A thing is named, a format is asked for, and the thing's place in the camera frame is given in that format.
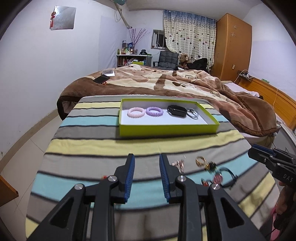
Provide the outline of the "right hand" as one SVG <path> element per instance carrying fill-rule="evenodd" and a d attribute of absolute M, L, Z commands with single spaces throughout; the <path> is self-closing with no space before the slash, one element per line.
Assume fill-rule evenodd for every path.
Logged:
<path fill-rule="evenodd" d="M 278 215 L 281 215 L 287 210 L 288 201 L 291 200 L 292 197 L 293 201 L 295 202 L 295 190 L 291 189 L 281 181 L 278 184 L 282 187 L 282 190 L 277 200 L 275 210 Z"/>

